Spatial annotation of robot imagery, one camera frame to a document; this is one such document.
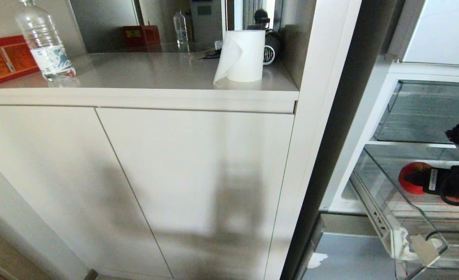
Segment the refrigerator drawer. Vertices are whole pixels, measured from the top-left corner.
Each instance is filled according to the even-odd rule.
[[[445,269],[459,273],[459,207],[444,203],[439,196],[407,193],[397,176],[407,163],[423,161],[434,167],[447,167],[459,161],[447,161],[445,153],[438,160],[370,154],[367,145],[354,168],[351,181],[363,202],[384,248],[396,259],[398,279],[421,277],[423,271]],[[407,151],[408,154],[424,154]]]

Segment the open refrigerator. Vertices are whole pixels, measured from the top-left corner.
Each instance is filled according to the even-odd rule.
[[[366,83],[320,211],[328,219],[332,214],[368,216],[393,259],[387,279],[459,279],[459,206],[439,195],[410,193],[399,181],[408,163],[459,165],[459,149],[445,134],[459,123],[459,0],[406,0],[401,6],[390,46],[377,58]],[[321,254],[322,236],[345,234],[324,226],[322,216],[304,262]],[[306,275],[302,271],[297,279],[309,279]],[[369,270],[365,276],[370,279]]]

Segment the small water bottle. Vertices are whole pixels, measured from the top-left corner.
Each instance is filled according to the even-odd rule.
[[[75,77],[75,69],[67,57],[51,15],[37,7],[34,0],[19,0],[23,5],[15,17],[42,76],[50,82]]]
[[[181,10],[174,15],[174,27],[176,28],[178,44],[187,43],[188,32],[186,31],[186,18],[181,14]]]

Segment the paper towel roll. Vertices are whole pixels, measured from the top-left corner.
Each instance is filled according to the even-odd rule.
[[[262,79],[264,30],[226,31],[214,83],[227,76],[235,82]]]

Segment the white label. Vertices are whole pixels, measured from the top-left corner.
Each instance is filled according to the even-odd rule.
[[[435,185],[437,184],[437,172],[438,170],[433,169],[430,172],[430,184],[428,185],[429,190],[435,190]]]
[[[30,50],[42,74],[56,74],[72,68],[63,46],[50,46]]]

